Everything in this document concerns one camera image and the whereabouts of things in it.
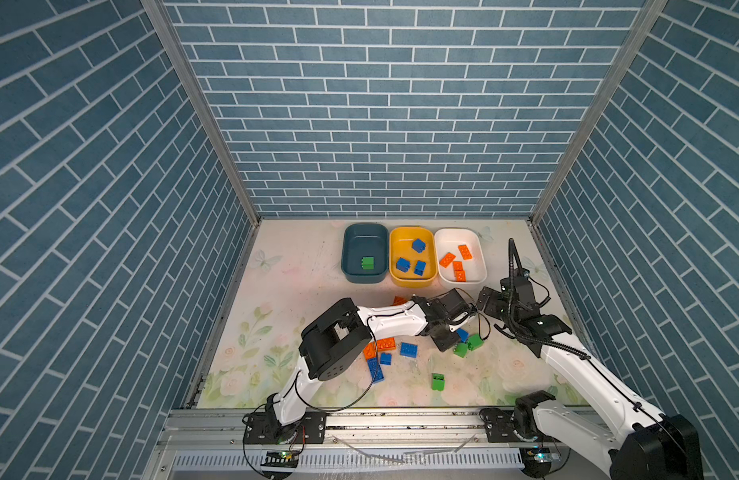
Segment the yellow bin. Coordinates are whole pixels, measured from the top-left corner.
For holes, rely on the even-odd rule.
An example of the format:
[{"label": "yellow bin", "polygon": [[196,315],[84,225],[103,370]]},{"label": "yellow bin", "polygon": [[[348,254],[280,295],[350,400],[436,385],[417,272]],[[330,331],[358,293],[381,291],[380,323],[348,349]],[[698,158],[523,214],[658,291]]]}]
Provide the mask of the yellow bin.
[{"label": "yellow bin", "polygon": [[[421,239],[425,243],[425,250],[418,254],[413,250],[413,242]],[[433,244],[433,234],[422,226],[398,226],[391,230],[390,236],[391,263],[388,265],[391,272],[391,280],[398,286],[407,288],[422,288],[429,286],[439,272],[439,264],[436,262],[436,248]],[[409,270],[403,272],[396,268],[399,258],[409,260]],[[415,274],[415,264],[418,260],[425,262],[425,270],[422,276]]]}]

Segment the tiled wall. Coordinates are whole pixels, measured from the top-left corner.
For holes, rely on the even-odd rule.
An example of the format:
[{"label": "tiled wall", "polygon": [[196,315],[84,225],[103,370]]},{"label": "tiled wall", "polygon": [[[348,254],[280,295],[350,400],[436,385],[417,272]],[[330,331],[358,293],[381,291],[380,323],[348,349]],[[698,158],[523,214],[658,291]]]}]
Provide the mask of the tiled wall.
[{"label": "tiled wall", "polygon": [[739,1],[669,1],[541,231],[609,367],[739,478]]},{"label": "tiled wall", "polygon": [[168,0],[263,216],[526,216],[642,3]]},{"label": "tiled wall", "polygon": [[249,228],[138,0],[0,0],[0,478],[129,479]]}]

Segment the green block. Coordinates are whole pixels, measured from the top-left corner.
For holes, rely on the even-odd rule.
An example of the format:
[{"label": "green block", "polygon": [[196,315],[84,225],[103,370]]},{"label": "green block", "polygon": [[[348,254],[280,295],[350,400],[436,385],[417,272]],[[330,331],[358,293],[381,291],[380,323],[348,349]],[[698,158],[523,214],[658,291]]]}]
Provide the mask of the green block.
[{"label": "green block", "polygon": [[444,391],[444,376],[441,373],[431,374],[431,389],[439,392]]},{"label": "green block", "polygon": [[480,346],[484,345],[484,340],[479,338],[479,334],[476,334],[468,337],[468,340],[465,343],[468,344],[468,350],[476,350]]},{"label": "green block", "polygon": [[455,347],[455,355],[462,358],[466,353],[468,353],[468,346],[465,343],[458,343],[458,346]]}]

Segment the blue container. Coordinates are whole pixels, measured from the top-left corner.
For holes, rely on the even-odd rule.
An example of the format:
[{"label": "blue container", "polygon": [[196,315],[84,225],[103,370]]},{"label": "blue container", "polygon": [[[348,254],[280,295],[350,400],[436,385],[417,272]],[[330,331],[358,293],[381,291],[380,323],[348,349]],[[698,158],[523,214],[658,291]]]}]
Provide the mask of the blue container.
[{"label": "blue container", "polygon": [[[365,256],[374,257],[374,268],[362,268]],[[354,224],[343,237],[340,268],[351,283],[380,283],[388,271],[388,229],[380,224]]]}]

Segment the table surface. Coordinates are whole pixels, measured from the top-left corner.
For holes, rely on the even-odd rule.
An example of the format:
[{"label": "table surface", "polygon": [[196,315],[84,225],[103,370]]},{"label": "table surface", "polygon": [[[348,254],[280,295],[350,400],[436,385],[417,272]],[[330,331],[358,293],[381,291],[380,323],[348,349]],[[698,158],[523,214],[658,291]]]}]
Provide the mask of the table surface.
[{"label": "table surface", "polygon": [[[375,220],[389,230],[419,225],[432,230],[469,228],[479,235],[487,265],[487,281],[465,290],[474,298],[484,285],[496,288],[508,275],[508,240],[513,238],[522,265],[551,291],[544,313],[569,319],[548,277],[535,241],[523,220]],[[300,333],[337,300],[351,297],[360,306],[387,306],[394,296],[434,296],[449,290],[436,278],[423,289],[381,283],[356,284],[340,270],[345,220],[265,220],[244,271],[220,344],[212,361],[199,408],[254,408],[278,392],[298,360]],[[478,331],[477,321],[463,327]],[[401,342],[418,346],[415,359],[399,355]],[[398,337],[392,365],[382,366],[385,379],[376,383],[357,407],[513,405],[518,396],[545,389],[568,405],[585,404],[563,377],[555,374],[527,347],[492,329],[485,345],[465,358],[440,352],[430,338]],[[445,377],[443,392],[431,389],[432,373]],[[345,373],[325,382],[312,403],[345,406],[369,385],[364,356]]]}]

